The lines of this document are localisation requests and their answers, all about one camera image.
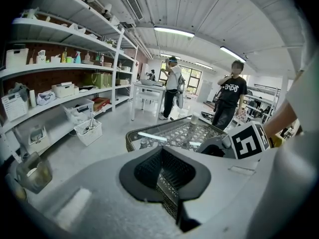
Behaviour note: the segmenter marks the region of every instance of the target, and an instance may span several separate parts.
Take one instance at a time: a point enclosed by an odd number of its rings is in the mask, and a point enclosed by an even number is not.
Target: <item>white t-shirt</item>
[[[175,65],[174,67],[171,67],[172,72],[169,75],[169,78],[167,80],[166,88],[168,90],[177,90],[178,86],[178,79],[181,74],[181,68],[179,65]]]

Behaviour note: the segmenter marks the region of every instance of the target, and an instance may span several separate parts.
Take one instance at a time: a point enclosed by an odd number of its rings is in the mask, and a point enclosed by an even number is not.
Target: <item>window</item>
[[[191,68],[181,66],[181,65],[179,65],[179,66],[181,67],[181,74],[183,75],[183,77],[185,79],[186,92],[191,93],[191,94],[196,94],[198,84],[200,81],[200,77],[201,77],[201,71],[191,69]],[[162,62],[160,68],[165,69],[166,63]],[[167,81],[167,77],[166,77],[165,73],[163,73],[162,71],[159,74],[159,81],[165,82],[165,83]]]

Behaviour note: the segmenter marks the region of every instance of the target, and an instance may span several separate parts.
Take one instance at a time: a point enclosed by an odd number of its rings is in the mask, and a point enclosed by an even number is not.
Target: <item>white storage box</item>
[[[40,139],[38,139],[37,141],[32,141],[31,140],[31,135],[33,132],[36,131],[42,131],[42,137]],[[46,133],[45,127],[44,126],[35,126],[30,130],[30,134],[29,134],[29,147],[28,147],[28,152],[30,154],[34,153],[34,152],[40,152],[46,148],[48,148],[50,146],[50,139]]]
[[[76,131],[76,134],[78,135],[80,141],[83,142],[86,146],[89,146],[91,143],[102,136],[102,124],[95,119],[93,120],[93,126],[95,126],[95,128],[85,133],[86,127],[89,127],[90,123],[91,120],[89,119],[74,127],[74,130]]]
[[[7,50],[5,58],[5,67],[12,68],[26,65],[26,59],[29,49]]]
[[[78,125],[83,121],[86,121],[92,117],[93,114],[92,100],[86,98],[78,98],[65,103],[63,106],[66,116],[73,124]]]
[[[4,96],[1,101],[9,121],[28,113],[28,101],[24,102],[18,92]]]
[[[58,98],[64,98],[67,96],[71,96],[74,94],[74,84],[67,85],[67,86],[58,86],[53,85],[52,91]]]

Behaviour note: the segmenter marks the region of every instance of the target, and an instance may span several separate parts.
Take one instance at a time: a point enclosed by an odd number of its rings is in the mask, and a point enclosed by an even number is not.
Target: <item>man in black t-shirt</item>
[[[244,102],[244,96],[247,94],[246,81],[239,75],[244,69],[244,63],[236,60],[231,65],[231,75],[217,82],[218,85],[224,87],[223,92],[218,100],[213,125],[224,130],[231,122],[237,103],[239,100],[239,108],[236,114],[239,114]]]

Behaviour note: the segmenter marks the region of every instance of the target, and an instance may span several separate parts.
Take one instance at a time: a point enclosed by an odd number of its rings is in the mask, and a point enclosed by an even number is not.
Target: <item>ceiling light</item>
[[[177,56],[174,56],[174,55],[168,55],[168,54],[164,54],[164,53],[161,53],[160,54],[162,57],[168,57],[168,58],[170,58],[170,57],[175,57],[175,58],[177,58],[177,59],[180,59],[180,57],[177,57]]]
[[[238,54],[236,54],[235,52],[231,51],[230,49],[226,48],[225,46],[221,46],[220,49],[222,51],[225,51],[226,53],[228,53],[229,55],[232,55],[233,57],[239,59],[241,62],[246,63],[246,60],[243,59],[241,56],[239,56]]]
[[[205,67],[205,68],[208,68],[208,69],[213,69],[213,68],[210,67],[210,66],[206,66],[206,65],[203,65],[203,64],[198,63],[198,62],[195,62],[195,65],[202,66],[202,67]]]
[[[155,26],[154,30],[160,31],[160,32],[166,32],[166,33],[181,34],[181,35],[185,35],[187,37],[194,37],[194,33],[185,32],[185,31],[176,30],[176,29],[167,28],[167,27]]]

